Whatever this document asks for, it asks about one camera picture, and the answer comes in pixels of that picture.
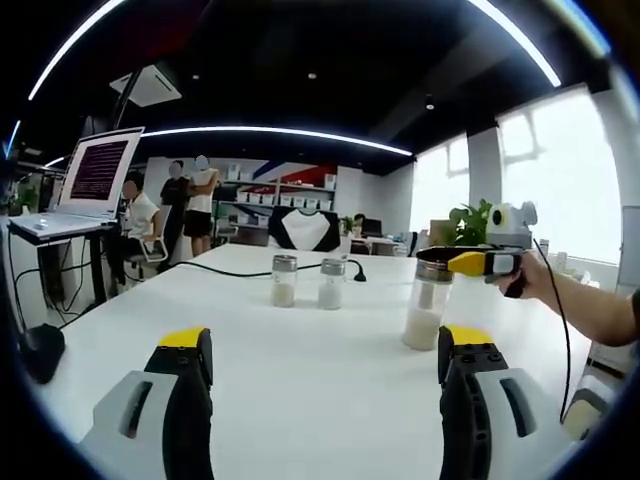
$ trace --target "laptop screen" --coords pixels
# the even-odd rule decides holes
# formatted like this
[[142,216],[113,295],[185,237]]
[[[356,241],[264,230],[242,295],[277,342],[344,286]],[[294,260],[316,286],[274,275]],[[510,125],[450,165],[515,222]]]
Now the laptop screen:
[[56,212],[115,218],[124,177],[143,131],[130,128],[80,139]]

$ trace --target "ceiling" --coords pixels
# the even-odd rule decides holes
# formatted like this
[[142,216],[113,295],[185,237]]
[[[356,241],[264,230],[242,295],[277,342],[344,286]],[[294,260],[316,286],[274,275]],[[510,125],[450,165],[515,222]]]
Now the ceiling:
[[[87,115],[112,118],[109,82],[162,62],[182,98],[138,107],[121,127],[147,131],[258,125],[356,137],[419,153],[553,91],[527,53],[467,0],[129,0],[89,31],[26,98],[67,36],[101,2],[67,0],[17,14],[31,28],[9,65],[2,138],[46,163],[68,154]],[[573,33],[530,0],[493,0],[553,66],[563,87],[601,67]],[[425,108],[431,95],[434,110]],[[412,157],[269,133],[192,133],[143,139],[152,156],[228,156],[339,164],[386,174]]]

